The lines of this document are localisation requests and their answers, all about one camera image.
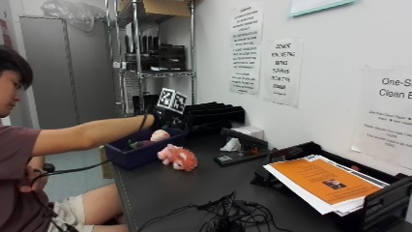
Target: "gray locker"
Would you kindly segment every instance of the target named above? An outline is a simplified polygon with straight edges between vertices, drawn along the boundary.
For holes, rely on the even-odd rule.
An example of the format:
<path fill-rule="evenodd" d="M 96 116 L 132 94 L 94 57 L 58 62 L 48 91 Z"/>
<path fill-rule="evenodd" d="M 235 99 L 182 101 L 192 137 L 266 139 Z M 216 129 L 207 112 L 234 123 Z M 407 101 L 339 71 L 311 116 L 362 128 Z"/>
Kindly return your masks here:
<path fill-rule="evenodd" d="M 22 16 L 27 60 L 42 129 L 116 117 L 106 24 L 84 32 L 51 17 Z"/>

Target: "ar tag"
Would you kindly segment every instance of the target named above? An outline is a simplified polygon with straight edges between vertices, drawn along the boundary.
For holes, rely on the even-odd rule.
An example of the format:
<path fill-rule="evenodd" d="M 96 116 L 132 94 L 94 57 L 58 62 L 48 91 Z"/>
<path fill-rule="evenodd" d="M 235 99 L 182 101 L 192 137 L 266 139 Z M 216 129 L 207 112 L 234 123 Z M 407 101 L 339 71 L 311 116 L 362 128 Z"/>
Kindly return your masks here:
<path fill-rule="evenodd" d="M 179 114 L 183 114 L 186 102 L 188 97 L 175 90 L 163 88 L 163 92 L 159 97 L 158 106 Z"/>

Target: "white box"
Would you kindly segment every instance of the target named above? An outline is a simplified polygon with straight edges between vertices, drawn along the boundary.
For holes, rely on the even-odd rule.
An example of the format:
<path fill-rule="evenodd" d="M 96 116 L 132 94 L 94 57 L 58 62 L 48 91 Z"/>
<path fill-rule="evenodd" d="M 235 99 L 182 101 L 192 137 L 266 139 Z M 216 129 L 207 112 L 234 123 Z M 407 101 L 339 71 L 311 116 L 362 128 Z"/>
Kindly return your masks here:
<path fill-rule="evenodd" d="M 240 128 L 232 128 L 234 131 L 242 132 L 247 135 L 254 136 L 255 138 L 263 139 L 263 130 L 256 128 L 255 126 L 246 126 Z"/>

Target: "hand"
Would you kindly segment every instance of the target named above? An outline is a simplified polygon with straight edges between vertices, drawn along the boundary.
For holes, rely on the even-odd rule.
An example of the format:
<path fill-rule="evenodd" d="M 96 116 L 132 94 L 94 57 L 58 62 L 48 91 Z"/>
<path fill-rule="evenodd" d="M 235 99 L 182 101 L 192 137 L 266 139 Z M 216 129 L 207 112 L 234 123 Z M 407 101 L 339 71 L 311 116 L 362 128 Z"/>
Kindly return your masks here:
<path fill-rule="evenodd" d="M 32 185 L 34 179 L 46 173 L 44 170 L 34 169 L 30 165 L 26 167 L 24 178 L 19 181 L 19 190 L 22 192 L 42 191 L 48 183 L 48 177 L 42 177 Z"/>
<path fill-rule="evenodd" d="M 150 108 L 150 110 L 147 110 L 147 113 L 152 114 L 155 117 L 155 122 L 151 127 L 154 131 L 171 127 L 179 117 L 178 113 L 159 106 Z"/>

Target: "orange booklet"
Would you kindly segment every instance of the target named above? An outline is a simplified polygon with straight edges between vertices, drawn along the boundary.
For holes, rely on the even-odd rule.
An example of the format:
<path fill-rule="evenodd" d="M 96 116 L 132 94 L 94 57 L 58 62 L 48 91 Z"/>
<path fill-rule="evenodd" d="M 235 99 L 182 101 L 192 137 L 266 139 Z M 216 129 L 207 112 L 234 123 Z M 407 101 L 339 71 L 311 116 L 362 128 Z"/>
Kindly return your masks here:
<path fill-rule="evenodd" d="M 296 185 L 331 205 L 367 196 L 380 189 L 322 159 L 296 159 L 271 165 Z"/>

